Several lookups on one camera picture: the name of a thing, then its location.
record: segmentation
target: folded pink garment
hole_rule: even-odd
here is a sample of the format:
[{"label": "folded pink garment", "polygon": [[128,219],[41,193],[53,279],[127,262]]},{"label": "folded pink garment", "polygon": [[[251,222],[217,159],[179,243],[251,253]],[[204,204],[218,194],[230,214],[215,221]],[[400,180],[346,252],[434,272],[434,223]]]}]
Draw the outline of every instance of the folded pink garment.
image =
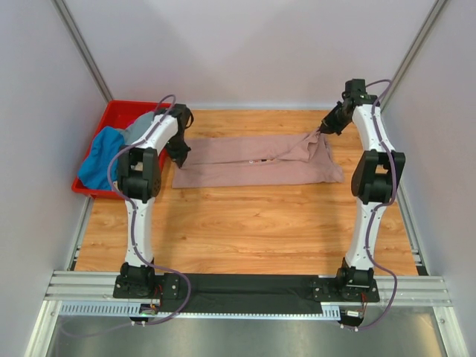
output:
[{"label": "folded pink garment", "polygon": [[190,139],[184,166],[172,187],[342,182],[325,134]]}]

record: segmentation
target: gray cloth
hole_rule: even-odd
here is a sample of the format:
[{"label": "gray cloth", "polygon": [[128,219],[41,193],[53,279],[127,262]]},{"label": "gray cloth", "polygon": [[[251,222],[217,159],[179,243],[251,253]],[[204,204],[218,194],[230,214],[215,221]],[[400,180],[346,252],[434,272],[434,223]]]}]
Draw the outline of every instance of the gray cloth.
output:
[{"label": "gray cloth", "polygon": [[134,123],[127,127],[127,129],[119,130],[126,141],[126,145],[130,145],[134,143],[134,141],[137,141],[150,128],[153,121],[154,112],[148,112],[137,118]]}]

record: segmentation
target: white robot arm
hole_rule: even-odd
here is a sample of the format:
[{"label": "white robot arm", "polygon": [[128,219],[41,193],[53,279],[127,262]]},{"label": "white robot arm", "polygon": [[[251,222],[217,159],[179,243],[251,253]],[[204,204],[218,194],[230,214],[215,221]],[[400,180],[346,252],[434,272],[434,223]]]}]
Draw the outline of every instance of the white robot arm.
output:
[{"label": "white robot arm", "polygon": [[190,151],[184,131],[189,120],[193,122],[191,111],[183,104],[176,104],[166,117],[165,112],[165,109],[155,112],[149,129],[118,159],[118,188],[129,201],[126,201],[127,253],[116,279],[115,298],[149,298],[157,288],[154,269],[142,259],[154,263],[150,238],[152,209],[161,188],[158,155],[165,149],[181,167]]},{"label": "white robot arm", "polygon": [[[338,270],[338,289],[357,292],[358,289],[368,290],[375,284],[373,279],[373,263],[367,251],[373,256],[380,221],[385,212],[385,204],[390,202],[393,185],[398,187],[405,165],[405,154],[395,152],[389,142],[380,118],[379,103],[373,104],[377,96],[366,92],[364,80],[346,82],[346,90],[342,94],[343,103],[337,106],[323,119],[320,130],[326,134],[341,134],[342,130],[352,121],[360,134],[364,153],[352,177],[352,193],[357,201],[356,225],[349,251],[346,253],[342,267]],[[392,180],[389,156],[385,145],[392,155],[395,167],[396,182]],[[373,221],[372,212],[379,207]]]}]

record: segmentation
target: red plastic bin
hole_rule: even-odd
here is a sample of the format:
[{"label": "red plastic bin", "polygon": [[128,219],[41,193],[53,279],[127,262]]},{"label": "red plastic bin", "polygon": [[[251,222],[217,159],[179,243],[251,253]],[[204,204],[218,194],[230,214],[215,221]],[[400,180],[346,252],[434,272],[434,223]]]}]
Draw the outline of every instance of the red plastic bin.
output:
[{"label": "red plastic bin", "polygon": [[[167,108],[170,104],[164,103],[163,107]],[[151,102],[132,102],[128,100],[111,100],[104,111],[103,117],[99,122],[99,125],[96,128],[94,137],[105,127],[111,126],[116,129],[125,129],[127,128],[135,119],[140,117],[142,114],[150,112],[157,107],[157,103]],[[88,151],[84,155],[86,159],[91,151],[92,141],[89,144]],[[167,153],[165,150],[162,150],[158,157],[158,165],[162,170],[164,166],[165,158]],[[84,187],[83,183],[76,176],[71,189],[74,192],[82,193],[83,195],[90,196],[94,199],[97,197],[104,199],[122,199],[112,190],[91,190],[87,187]]]}]

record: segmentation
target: wooden floor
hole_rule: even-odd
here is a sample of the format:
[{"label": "wooden floor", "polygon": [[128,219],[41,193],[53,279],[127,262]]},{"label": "wooden floor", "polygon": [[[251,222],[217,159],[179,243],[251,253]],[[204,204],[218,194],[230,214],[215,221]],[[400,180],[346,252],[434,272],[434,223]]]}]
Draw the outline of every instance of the wooden floor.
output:
[{"label": "wooden floor", "polygon": [[[194,114],[186,138],[298,134],[314,129],[326,112]],[[152,222],[155,263],[187,273],[335,274],[353,233],[350,179],[361,144],[353,124],[329,141],[343,184],[172,189],[175,167],[167,160]],[[97,199],[76,270],[118,271],[126,242],[124,203]],[[399,275],[417,274],[396,205],[384,214],[375,255]]]}]

